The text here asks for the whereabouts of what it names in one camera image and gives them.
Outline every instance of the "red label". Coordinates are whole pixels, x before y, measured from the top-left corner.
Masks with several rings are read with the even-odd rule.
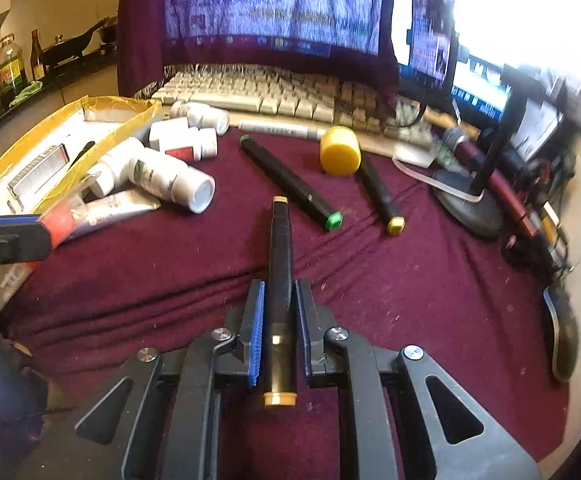
[[[178,158],[184,162],[195,162],[195,153],[192,150],[192,146],[186,146],[185,148],[175,148],[174,150],[166,150],[166,155],[174,156],[174,158]]]

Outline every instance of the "microphone head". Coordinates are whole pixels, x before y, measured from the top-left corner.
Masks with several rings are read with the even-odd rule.
[[[444,132],[444,136],[442,138],[444,144],[446,144],[446,146],[448,146],[452,150],[452,152],[454,152],[457,149],[459,144],[467,140],[470,140],[470,138],[468,137],[466,132],[459,128],[458,126],[452,126],[448,128]]]

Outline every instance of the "yellow cylinder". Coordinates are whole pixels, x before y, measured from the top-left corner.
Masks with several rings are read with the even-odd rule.
[[[331,126],[319,142],[319,162],[333,176],[354,174],[361,163],[359,141],[355,132],[345,126]]]

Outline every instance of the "green marker cap end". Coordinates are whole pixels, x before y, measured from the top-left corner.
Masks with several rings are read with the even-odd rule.
[[[339,229],[341,222],[343,222],[343,215],[339,211],[331,214],[326,220],[326,230],[330,232]]]

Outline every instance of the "metal screw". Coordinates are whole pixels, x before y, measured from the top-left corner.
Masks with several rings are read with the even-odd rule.
[[[342,326],[333,326],[328,331],[328,337],[334,341],[344,341],[348,339],[349,333]]]
[[[423,357],[423,350],[417,345],[408,345],[403,349],[403,355],[411,361],[419,361]]]
[[[154,348],[142,348],[137,352],[137,359],[142,363],[149,363],[157,359],[157,350]]]
[[[212,338],[216,341],[225,341],[226,339],[230,339],[232,336],[233,333],[226,327],[216,328],[212,331]]]

